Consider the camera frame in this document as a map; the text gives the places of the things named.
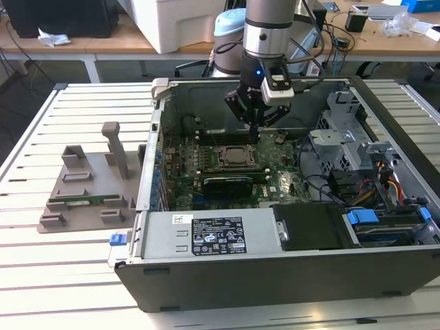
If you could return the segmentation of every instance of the black plastic cover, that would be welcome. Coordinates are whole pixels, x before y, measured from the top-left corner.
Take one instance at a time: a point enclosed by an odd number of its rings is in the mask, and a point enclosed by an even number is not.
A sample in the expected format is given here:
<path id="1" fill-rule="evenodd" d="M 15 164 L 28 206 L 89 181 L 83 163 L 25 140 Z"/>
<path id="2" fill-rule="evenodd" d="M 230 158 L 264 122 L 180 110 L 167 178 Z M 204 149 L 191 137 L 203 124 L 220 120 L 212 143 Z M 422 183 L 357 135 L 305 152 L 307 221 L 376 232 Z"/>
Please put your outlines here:
<path id="1" fill-rule="evenodd" d="M 284 224 L 288 240 L 284 251 L 338 250 L 355 248 L 336 203 L 274 204 L 275 220 Z"/>

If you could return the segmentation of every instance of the white paper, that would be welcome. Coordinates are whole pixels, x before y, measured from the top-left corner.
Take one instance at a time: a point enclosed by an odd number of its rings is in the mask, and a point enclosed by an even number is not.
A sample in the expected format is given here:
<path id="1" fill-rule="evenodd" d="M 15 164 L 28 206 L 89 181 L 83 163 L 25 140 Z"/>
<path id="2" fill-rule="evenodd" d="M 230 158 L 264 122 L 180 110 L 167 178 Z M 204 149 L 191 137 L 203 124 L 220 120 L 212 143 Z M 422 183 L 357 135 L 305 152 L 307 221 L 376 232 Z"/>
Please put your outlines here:
<path id="1" fill-rule="evenodd" d="M 402 0 L 383 0 L 382 3 L 388 6 L 400 6 L 402 4 Z"/>
<path id="2" fill-rule="evenodd" d="M 43 32 L 40 29 L 38 29 L 38 31 L 40 32 L 40 36 L 38 37 L 39 41 L 46 46 L 54 48 L 56 45 L 71 43 L 69 37 L 65 34 L 54 35 Z"/>
<path id="3" fill-rule="evenodd" d="M 173 214 L 173 225 L 184 225 L 193 222 L 192 214 Z"/>
<path id="4" fill-rule="evenodd" d="M 415 33 L 425 34 L 430 28 L 432 28 L 434 24 L 428 22 L 418 21 L 412 27 L 410 27 L 410 31 Z"/>

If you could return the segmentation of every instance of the warning label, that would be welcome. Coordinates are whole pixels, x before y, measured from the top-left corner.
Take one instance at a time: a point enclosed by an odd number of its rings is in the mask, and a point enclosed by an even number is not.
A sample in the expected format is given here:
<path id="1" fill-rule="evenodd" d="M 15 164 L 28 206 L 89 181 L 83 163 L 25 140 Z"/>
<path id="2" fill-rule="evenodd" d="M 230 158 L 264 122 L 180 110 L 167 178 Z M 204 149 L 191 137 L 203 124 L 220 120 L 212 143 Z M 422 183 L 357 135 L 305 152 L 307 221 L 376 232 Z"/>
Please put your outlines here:
<path id="1" fill-rule="evenodd" d="M 195 256 L 246 253 L 242 219 L 193 219 L 192 253 Z"/>

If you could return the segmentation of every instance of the small black box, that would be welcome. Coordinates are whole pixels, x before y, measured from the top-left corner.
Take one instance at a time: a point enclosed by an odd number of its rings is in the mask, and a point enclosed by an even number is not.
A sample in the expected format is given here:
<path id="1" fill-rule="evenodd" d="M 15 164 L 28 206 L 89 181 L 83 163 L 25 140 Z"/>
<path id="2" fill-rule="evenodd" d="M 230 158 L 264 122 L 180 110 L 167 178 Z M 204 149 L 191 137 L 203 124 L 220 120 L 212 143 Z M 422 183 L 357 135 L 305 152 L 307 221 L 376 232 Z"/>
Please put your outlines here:
<path id="1" fill-rule="evenodd" d="M 361 12 L 349 12 L 345 22 L 345 29 L 348 32 L 362 32 L 367 18 L 368 16 Z"/>
<path id="2" fill-rule="evenodd" d="M 117 0 L 3 0 L 20 38 L 50 34 L 109 38 L 118 24 Z"/>

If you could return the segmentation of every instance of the blue plastic tab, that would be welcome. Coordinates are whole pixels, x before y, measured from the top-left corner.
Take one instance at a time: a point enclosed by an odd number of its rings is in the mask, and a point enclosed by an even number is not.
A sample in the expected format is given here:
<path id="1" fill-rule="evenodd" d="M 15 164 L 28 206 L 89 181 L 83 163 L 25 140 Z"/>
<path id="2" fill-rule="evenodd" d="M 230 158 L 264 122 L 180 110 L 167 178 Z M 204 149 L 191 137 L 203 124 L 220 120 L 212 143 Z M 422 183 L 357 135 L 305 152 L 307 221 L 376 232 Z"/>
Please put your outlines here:
<path id="1" fill-rule="evenodd" d="M 127 234 L 113 234 L 110 237 L 110 246 L 127 245 Z"/>
<path id="2" fill-rule="evenodd" d="M 374 210 L 353 210 L 348 214 L 349 221 L 352 225 L 361 223 L 379 223 L 379 218 Z"/>
<path id="3" fill-rule="evenodd" d="M 222 12 L 215 21 L 214 36 L 227 36 L 245 28 L 246 9 Z"/>
<path id="4" fill-rule="evenodd" d="M 425 222 L 428 222 L 432 217 L 427 208 L 420 208 L 419 212 Z"/>

